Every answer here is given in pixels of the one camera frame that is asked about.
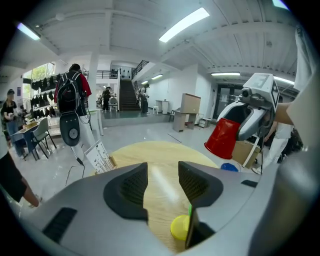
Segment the red cup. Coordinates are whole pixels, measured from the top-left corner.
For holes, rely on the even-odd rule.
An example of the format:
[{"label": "red cup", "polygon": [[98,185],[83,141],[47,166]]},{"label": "red cup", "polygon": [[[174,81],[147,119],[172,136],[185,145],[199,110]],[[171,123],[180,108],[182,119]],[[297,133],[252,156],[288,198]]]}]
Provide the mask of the red cup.
[{"label": "red cup", "polygon": [[231,159],[239,127],[240,123],[238,122],[220,118],[204,146],[220,158]]}]

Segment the backpack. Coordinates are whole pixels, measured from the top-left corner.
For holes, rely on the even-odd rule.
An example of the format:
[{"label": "backpack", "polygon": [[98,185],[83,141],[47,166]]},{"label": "backpack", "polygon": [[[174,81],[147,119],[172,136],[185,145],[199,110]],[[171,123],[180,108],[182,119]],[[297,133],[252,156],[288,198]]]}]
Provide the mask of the backpack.
[{"label": "backpack", "polygon": [[79,87],[76,82],[79,75],[80,73],[76,72],[72,78],[68,78],[67,74],[64,74],[60,78],[57,93],[57,106],[61,114],[75,112],[80,105]]}]

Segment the window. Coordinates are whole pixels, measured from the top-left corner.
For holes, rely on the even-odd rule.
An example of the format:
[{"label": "window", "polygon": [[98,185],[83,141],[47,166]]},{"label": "window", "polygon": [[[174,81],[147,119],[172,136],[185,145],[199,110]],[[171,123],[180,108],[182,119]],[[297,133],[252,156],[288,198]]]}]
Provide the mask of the window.
[{"label": "window", "polygon": [[[32,79],[33,81],[42,80],[55,73],[55,64],[49,62],[38,66],[23,74],[24,78]],[[24,83],[22,86],[22,97],[24,99],[31,98],[33,95],[40,93],[40,90],[32,90],[31,84]]]}]

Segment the round table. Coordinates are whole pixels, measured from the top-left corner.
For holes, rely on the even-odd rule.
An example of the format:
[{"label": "round table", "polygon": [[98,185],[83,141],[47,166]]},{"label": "round table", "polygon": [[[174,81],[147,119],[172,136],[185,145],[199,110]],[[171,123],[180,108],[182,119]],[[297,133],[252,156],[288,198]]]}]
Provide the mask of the round table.
[{"label": "round table", "polygon": [[131,144],[113,152],[118,168],[148,163],[148,186],[143,207],[148,211],[151,231],[173,252],[185,250],[185,241],[174,239],[171,222],[179,215],[188,215],[189,200],[179,183],[178,162],[188,161],[218,168],[200,152],[178,143],[146,141]]}]

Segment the glass door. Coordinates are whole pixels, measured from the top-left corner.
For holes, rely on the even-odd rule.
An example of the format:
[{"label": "glass door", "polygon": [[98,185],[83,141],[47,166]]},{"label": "glass door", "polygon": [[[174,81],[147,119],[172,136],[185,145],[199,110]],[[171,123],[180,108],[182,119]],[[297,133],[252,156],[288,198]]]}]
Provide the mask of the glass door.
[{"label": "glass door", "polygon": [[226,106],[235,102],[241,94],[241,85],[219,84],[213,118],[217,119]]}]

